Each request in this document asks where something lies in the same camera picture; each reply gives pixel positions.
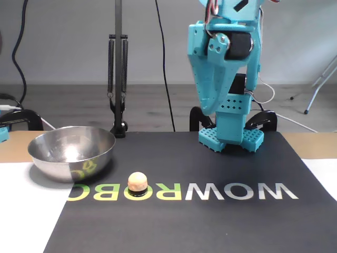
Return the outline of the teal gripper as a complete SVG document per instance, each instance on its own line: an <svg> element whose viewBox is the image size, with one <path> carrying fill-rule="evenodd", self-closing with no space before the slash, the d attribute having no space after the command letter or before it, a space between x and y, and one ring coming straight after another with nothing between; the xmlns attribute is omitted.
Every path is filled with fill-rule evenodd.
<svg viewBox="0 0 337 253"><path fill-rule="evenodd" d="M254 28L202 21L189 26L188 55L198 100L204 114L212 114L228 94L239 68L254 50Z"/></svg>

